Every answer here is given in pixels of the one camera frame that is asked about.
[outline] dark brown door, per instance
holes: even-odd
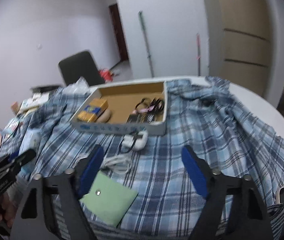
[[[109,10],[111,13],[114,33],[119,47],[121,61],[128,60],[129,59],[128,51],[125,45],[125,39],[124,39],[118,5],[117,4],[110,5]]]

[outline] table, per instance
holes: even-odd
[[[147,79],[135,79],[125,82],[113,82],[112,85],[126,85],[136,83],[148,83],[156,81],[170,81],[174,79],[190,79],[192,84],[197,85],[209,85],[204,77],[199,76],[173,76],[173,77],[159,77],[159,78],[147,78]],[[103,84],[90,87],[90,90],[94,90],[97,87],[106,87],[109,84]],[[284,117],[266,100],[251,92],[250,90],[238,86],[236,84],[230,84],[230,92],[234,94],[239,101],[241,101],[254,115],[264,121],[266,124],[272,126],[277,135],[284,138]]]

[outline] striped fabric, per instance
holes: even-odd
[[[274,237],[279,238],[284,205],[274,203],[278,187],[284,186],[284,140],[229,93],[228,81],[207,80],[212,86],[192,86],[189,80],[168,82],[166,135],[149,137],[146,147],[133,153],[132,169],[125,176],[106,171],[110,178],[137,190],[138,196],[117,228],[105,225],[83,207],[99,238],[134,239],[136,234],[140,239],[187,238],[205,204],[181,160],[181,149],[187,144],[211,168],[219,168],[228,176],[253,177],[269,210],[273,210]],[[26,117],[16,136],[3,144],[0,154],[18,150],[27,129],[40,129],[42,141],[32,175],[61,174],[74,167],[80,156],[87,156],[95,144],[103,146],[107,157],[117,155],[121,136],[80,133],[69,124],[86,97],[58,92]],[[56,205],[60,229],[67,235],[58,199]],[[219,233],[225,229],[230,208],[228,197]]]

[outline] human hand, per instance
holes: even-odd
[[[7,226],[11,228],[14,222],[15,215],[16,215],[16,207],[10,201],[10,198],[6,192],[2,196],[0,196],[0,205],[5,211],[3,215],[0,214],[0,222],[4,218]]]

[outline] metal screw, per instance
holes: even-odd
[[[221,174],[221,171],[220,171],[219,169],[217,169],[217,168],[214,168],[214,169],[212,170],[212,173],[213,173],[214,175],[220,175],[220,174]]]
[[[35,179],[35,180],[39,180],[41,178],[42,178],[42,174],[40,174],[40,173],[35,174],[34,177],[33,177],[33,179]]]
[[[66,170],[65,170],[65,173],[66,174],[72,174],[72,173],[74,173],[74,169],[73,168],[67,168]]]
[[[250,175],[244,175],[243,178],[244,178],[244,180],[246,180],[246,181],[252,180],[252,177],[251,177]]]

